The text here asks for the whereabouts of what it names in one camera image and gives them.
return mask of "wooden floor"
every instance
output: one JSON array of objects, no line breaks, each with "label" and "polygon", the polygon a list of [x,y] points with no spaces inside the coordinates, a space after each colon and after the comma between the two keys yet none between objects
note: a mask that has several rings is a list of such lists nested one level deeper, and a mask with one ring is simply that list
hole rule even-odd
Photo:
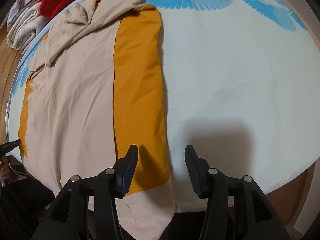
[{"label": "wooden floor", "polygon": [[6,26],[0,30],[0,143],[5,142],[5,112],[14,73],[21,54],[10,49],[6,41]]},{"label": "wooden floor", "polygon": [[[5,142],[5,112],[10,88],[21,54],[10,49],[6,42],[6,28],[0,30],[0,143]],[[308,170],[296,179],[267,195],[282,223],[288,224],[299,206]]]}]

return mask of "mattress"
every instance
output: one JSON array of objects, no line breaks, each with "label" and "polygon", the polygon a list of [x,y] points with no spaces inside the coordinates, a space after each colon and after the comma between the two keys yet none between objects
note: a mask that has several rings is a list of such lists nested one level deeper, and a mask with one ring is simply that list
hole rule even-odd
[{"label": "mattress", "polygon": [[[285,1],[146,2],[163,21],[159,52],[178,212],[206,208],[191,186],[186,145],[227,176],[252,176],[265,193],[320,157],[320,53]],[[51,23],[19,63],[7,107],[9,141],[18,139],[28,64]],[[18,148],[12,155],[21,161]]]}]

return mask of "metal screw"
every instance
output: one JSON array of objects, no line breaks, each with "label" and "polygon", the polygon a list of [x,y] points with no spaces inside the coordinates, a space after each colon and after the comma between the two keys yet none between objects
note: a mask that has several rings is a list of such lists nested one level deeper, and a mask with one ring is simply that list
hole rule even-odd
[{"label": "metal screw", "polygon": [[248,175],[244,176],[243,179],[246,181],[246,182],[251,182],[252,181],[252,178]]},{"label": "metal screw", "polygon": [[115,173],[115,170],[113,168],[106,169],[106,174],[111,175],[111,174],[114,174],[114,173]]},{"label": "metal screw", "polygon": [[78,176],[78,175],[73,175],[71,178],[70,178],[70,180],[72,181],[72,182],[76,182],[76,181],[78,181],[80,179],[80,177]]},{"label": "metal screw", "polygon": [[209,173],[212,175],[216,175],[216,174],[218,174],[218,171],[214,168],[211,168],[211,169],[209,169]]}]

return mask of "person's hand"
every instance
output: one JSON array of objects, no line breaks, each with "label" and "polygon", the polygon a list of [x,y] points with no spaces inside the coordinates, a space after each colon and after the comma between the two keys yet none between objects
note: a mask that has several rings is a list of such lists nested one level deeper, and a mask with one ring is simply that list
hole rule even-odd
[{"label": "person's hand", "polygon": [[4,158],[4,161],[0,161],[0,175],[4,180],[10,179],[10,170],[7,157]]}]

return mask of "dark clothing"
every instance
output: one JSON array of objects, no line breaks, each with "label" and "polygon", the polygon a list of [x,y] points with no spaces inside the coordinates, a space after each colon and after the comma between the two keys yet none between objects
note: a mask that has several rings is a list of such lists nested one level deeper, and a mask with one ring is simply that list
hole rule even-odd
[{"label": "dark clothing", "polygon": [[39,212],[53,200],[53,192],[35,178],[8,184],[0,198],[0,239],[30,240]]}]

